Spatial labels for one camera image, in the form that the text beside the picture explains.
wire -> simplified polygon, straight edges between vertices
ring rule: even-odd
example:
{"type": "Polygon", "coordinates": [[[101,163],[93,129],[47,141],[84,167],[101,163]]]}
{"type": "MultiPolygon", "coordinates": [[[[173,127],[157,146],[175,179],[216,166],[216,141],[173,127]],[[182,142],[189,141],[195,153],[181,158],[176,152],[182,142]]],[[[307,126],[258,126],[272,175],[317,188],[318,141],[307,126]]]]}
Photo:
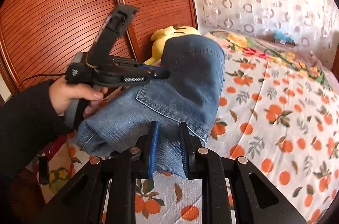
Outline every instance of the wire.
{"type": "Polygon", "coordinates": [[[37,74],[37,75],[34,75],[32,77],[28,77],[26,79],[24,79],[20,84],[19,86],[17,87],[17,89],[14,91],[13,95],[6,101],[6,103],[18,92],[19,88],[22,86],[22,84],[25,82],[25,81],[28,81],[30,79],[34,79],[36,77],[41,77],[41,76],[44,76],[44,77],[59,77],[59,76],[64,76],[66,75],[66,73],[60,73],[60,74],[37,74]]]}

human hand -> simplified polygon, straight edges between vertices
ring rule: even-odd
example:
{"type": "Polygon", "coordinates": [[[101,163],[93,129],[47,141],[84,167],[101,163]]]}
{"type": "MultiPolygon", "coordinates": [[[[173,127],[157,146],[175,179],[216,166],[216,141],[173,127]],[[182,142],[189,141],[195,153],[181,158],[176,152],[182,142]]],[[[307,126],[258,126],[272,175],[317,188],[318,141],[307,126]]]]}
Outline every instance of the human hand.
{"type": "Polygon", "coordinates": [[[64,76],[57,79],[49,87],[50,101],[58,115],[66,111],[72,99],[90,101],[84,110],[84,118],[88,118],[99,109],[107,91],[107,87],[102,87],[101,91],[96,91],[87,84],[67,84],[64,76]]]}

jeans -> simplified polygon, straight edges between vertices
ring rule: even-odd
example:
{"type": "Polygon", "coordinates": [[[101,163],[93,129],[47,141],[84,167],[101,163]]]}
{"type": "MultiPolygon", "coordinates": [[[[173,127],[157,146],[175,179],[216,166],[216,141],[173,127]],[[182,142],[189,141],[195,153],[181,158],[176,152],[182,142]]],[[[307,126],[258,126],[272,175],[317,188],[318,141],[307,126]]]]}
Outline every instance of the jeans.
{"type": "Polygon", "coordinates": [[[170,71],[170,77],[122,92],[80,124],[76,144],[90,155],[109,156],[134,146],[148,133],[151,121],[157,121],[156,170],[185,177],[178,125],[187,122],[190,134],[206,144],[219,106],[224,61],[222,48],[211,39],[198,35],[169,39],[161,67],[170,71]]]}

orange print bedsheet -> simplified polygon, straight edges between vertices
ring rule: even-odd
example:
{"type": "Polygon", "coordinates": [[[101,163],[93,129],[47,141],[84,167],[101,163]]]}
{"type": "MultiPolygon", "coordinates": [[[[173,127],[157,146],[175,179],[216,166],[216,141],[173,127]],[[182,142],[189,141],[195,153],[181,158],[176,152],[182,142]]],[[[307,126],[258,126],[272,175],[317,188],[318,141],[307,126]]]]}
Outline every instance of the orange print bedsheet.
{"type": "MultiPolygon", "coordinates": [[[[316,223],[339,188],[338,95],[262,54],[224,51],[225,82],[206,147],[249,158],[308,224],[316,223]]],[[[67,144],[78,171],[90,156],[71,139],[67,144]]],[[[201,223],[201,187],[170,173],[137,180],[136,222],[201,223]]],[[[229,199],[233,205],[231,192],[229,199]]]]}

silver screw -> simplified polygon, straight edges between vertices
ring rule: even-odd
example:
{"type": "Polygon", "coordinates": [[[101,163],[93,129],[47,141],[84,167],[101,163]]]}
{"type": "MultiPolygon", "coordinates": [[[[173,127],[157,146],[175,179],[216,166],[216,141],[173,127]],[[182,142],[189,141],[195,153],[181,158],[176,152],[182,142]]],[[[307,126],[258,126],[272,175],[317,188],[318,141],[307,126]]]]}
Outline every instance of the silver screw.
{"type": "Polygon", "coordinates": [[[249,160],[246,157],[244,157],[244,156],[241,156],[241,157],[238,158],[238,162],[240,164],[247,164],[248,161],[249,160]]]}
{"type": "Polygon", "coordinates": [[[130,152],[131,154],[137,154],[137,153],[140,152],[140,149],[139,149],[138,147],[131,147],[131,148],[129,149],[129,152],[130,152]]]}
{"type": "Polygon", "coordinates": [[[92,165],[99,164],[99,162],[100,162],[100,158],[99,158],[99,157],[92,157],[92,158],[90,159],[90,163],[91,163],[92,165]]]}
{"type": "Polygon", "coordinates": [[[207,154],[208,153],[208,149],[205,148],[205,147],[201,147],[201,148],[198,149],[198,152],[200,154],[207,154]]]}

